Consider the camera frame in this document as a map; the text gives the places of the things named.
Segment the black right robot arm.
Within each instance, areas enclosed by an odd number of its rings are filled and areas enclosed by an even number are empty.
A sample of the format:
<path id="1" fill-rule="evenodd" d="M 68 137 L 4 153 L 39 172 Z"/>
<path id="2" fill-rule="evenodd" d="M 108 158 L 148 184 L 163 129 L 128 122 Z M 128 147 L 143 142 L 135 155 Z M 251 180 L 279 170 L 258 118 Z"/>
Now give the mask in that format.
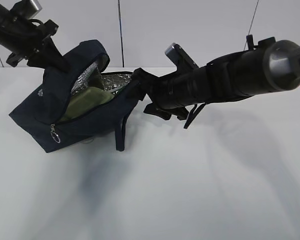
<path id="1" fill-rule="evenodd" d="M 300 45 L 274 37 L 254 43 L 252 35 L 246 41 L 247 50 L 201 67 L 173 43 L 165 55 L 175 64 L 174 72 L 163 76 L 141 68 L 133 72 L 133 79 L 151 99 L 144 112 L 164 120 L 176 116 L 188 128 L 209 104 L 238 102 L 300 86 Z"/>

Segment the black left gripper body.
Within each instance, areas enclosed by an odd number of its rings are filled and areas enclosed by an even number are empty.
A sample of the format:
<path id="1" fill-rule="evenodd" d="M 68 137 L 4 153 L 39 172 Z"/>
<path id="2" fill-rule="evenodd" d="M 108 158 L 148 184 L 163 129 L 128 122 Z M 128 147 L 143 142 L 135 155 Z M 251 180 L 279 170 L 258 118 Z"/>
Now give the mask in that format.
<path id="1" fill-rule="evenodd" d="M 28 60 L 34 48 L 46 38 L 52 38 L 59 26 L 52 20 L 45 23 L 38 19 L 6 19 L 5 34 L 11 54 L 6 63 L 16 67 L 23 59 Z"/>

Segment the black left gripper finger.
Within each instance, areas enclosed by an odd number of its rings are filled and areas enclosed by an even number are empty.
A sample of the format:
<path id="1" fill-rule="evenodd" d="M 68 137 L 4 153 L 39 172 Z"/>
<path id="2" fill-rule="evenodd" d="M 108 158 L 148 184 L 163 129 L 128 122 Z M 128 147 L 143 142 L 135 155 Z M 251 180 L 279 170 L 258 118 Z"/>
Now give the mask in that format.
<path id="1" fill-rule="evenodd" d="M 28 57 L 27 66 L 41 69 L 53 67 L 65 73 L 71 68 L 51 37 L 44 39 L 33 49 L 32 54 Z"/>

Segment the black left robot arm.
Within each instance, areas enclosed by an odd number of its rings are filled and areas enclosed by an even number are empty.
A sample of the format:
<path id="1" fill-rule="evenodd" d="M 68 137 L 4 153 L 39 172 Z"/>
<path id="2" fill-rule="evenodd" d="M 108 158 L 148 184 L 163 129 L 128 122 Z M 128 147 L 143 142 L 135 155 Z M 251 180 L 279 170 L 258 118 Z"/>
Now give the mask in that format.
<path id="1" fill-rule="evenodd" d="M 6 63 L 17 67 L 26 60 L 29 67 L 67 72 L 70 64 L 52 40 L 59 26 L 35 19 L 41 10 L 37 0 L 20 0 L 11 9 L 0 4 L 0 45 L 11 51 Z"/>

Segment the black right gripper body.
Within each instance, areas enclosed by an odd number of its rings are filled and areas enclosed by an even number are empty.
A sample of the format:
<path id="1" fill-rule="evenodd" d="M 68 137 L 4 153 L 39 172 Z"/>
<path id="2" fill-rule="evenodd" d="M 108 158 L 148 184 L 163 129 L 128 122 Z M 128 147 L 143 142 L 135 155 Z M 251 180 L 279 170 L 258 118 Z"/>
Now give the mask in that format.
<path id="1" fill-rule="evenodd" d="M 143 111 L 145 114 L 159 117 L 165 121 L 170 120 L 172 115 L 180 121 L 187 119 L 188 110 L 184 106 L 173 106 L 171 109 L 165 106 L 165 104 L 169 104 L 169 92 L 161 77 L 137 68 L 133 71 L 132 79 L 138 81 L 140 91 L 147 94 L 151 100 L 151 103 Z"/>

